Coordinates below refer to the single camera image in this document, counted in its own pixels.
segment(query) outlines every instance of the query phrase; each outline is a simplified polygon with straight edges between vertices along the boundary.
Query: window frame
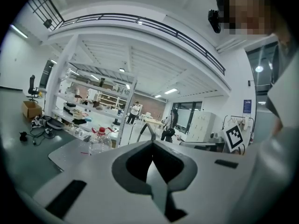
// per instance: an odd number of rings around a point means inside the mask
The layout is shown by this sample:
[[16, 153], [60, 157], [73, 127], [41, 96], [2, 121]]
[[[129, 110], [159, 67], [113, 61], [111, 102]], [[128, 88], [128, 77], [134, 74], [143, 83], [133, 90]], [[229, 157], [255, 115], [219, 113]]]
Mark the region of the window frame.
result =
[[188, 124], [187, 124], [187, 127], [186, 127], [186, 131], [184, 132], [184, 131], [178, 129], [178, 128], [177, 128], [177, 125], [176, 125], [176, 127], [175, 127], [175, 129], [177, 129], [178, 131], [180, 131], [180, 132], [182, 132], [182, 133], [184, 133], [184, 134], [188, 134], [188, 132], [189, 132], [189, 128], [190, 128], [190, 125], [191, 125], [191, 123], [192, 123], [192, 119], [193, 119], [193, 114], [194, 114], [195, 106], [196, 106], [197, 103], [201, 103], [200, 110], [199, 110], [199, 111], [201, 111], [202, 101], [196, 101], [196, 102], [177, 102], [177, 103], [173, 103], [173, 104], [172, 104], [172, 109], [171, 109], [171, 110], [173, 110], [173, 109], [179, 109], [179, 108], [181, 107], [181, 104], [187, 104], [187, 103], [192, 103], [192, 109], [191, 109], [191, 112], [190, 112], [190, 116], [189, 116]]

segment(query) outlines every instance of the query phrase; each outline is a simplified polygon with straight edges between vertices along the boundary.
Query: red bottle cap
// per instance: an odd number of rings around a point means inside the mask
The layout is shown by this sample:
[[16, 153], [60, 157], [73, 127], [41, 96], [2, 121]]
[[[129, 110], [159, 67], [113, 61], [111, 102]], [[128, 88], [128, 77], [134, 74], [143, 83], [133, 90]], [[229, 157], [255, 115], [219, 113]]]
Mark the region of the red bottle cap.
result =
[[100, 133], [105, 133], [105, 128], [104, 128], [104, 127], [101, 127], [101, 128], [99, 129], [99, 132], [100, 132]]

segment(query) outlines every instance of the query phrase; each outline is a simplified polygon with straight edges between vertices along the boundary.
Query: camera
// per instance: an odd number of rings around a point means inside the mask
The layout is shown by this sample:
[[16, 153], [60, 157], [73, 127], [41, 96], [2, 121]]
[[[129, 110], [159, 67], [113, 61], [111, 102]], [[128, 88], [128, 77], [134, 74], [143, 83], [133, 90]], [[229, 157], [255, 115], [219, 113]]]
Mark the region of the camera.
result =
[[209, 20], [215, 33], [221, 32], [219, 12], [215, 10], [209, 10], [207, 19]]

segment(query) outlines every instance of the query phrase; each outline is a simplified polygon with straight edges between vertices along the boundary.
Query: white lab coat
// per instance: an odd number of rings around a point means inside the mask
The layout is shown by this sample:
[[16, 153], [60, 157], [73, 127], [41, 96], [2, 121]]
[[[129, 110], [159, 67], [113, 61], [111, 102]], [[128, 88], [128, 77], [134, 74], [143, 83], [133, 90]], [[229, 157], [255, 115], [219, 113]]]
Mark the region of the white lab coat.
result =
[[133, 114], [133, 115], [138, 115], [139, 110], [140, 110], [140, 106], [136, 106], [136, 105], [134, 105], [134, 106], [132, 107], [131, 114]]
[[170, 115], [168, 115], [167, 119], [164, 122], [164, 130], [168, 130], [170, 128], [173, 128], [173, 127], [171, 127], [171, 119], [173, 121], [173, 117], [171, 118], [171, 114], [170, 114]]
[[98, 91], [94, 90], [94, 89], [89, 89], [87, 91], [87, 95], [88, 95], [88, 99], [89, 100], [94, 100], [96, 101], [97, 100], [97, 97], [98, 97]]

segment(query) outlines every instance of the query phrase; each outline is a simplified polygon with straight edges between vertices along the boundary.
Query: cardboard box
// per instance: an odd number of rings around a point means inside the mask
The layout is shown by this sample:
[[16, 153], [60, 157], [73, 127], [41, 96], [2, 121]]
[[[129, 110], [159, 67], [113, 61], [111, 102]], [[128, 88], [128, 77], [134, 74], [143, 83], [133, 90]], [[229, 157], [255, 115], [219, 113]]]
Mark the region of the cardboard box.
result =
[[42, 114], [42, 108], [34, 101], [23, 101], [22, 112], [27, 121], [32, 121], [35, 116]]

